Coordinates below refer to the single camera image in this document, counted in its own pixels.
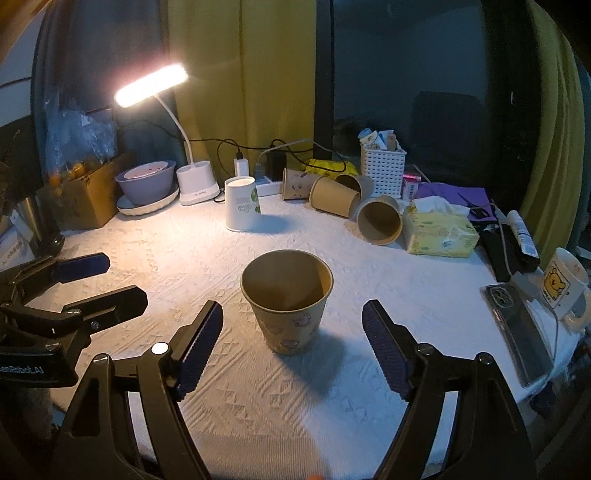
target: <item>yellow tissue package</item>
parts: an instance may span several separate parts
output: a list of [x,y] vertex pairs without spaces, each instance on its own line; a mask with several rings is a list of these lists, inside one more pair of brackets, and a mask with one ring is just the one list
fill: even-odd
[[463,215],[418,212],[408,207],[402,220],[407,252],[416,255],[468,258],[478,233]]

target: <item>phone case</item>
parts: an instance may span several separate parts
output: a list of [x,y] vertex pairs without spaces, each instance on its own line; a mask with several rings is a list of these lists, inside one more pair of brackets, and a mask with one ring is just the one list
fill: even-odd
[[519,381],[528,387],[552,369],[540,331],[515,287],[504,283],[482,290],[509,347]]

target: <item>power strip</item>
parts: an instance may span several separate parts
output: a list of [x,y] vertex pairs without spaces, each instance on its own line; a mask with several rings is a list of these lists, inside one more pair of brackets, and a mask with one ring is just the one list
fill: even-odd
[[268,197],[269,195],[279,195],[281,193],[282,181],[271,181],[267,176],[258,179],[256,182],[256,192],[259,197]]

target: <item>cardboard box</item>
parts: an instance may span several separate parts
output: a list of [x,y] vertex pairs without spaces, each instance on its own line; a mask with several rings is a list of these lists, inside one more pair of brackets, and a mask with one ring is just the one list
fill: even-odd
[[45,185],[37,195],[49,205],[61,231],[100,228],[115,216],[123,195],[115,176],[135,165],[135,153],[124,153],[58,188]]

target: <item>upright paper cup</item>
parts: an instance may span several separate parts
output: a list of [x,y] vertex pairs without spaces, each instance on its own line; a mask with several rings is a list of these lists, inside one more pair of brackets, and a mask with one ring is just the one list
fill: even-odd
[[226,227],[232,232],[253,230],[261,218],[255,179],[234,177],[225,183]]
[[269,348],[296,355],[317,335],[333,276],[315,255],[276,250],[248,264],[240,287]]

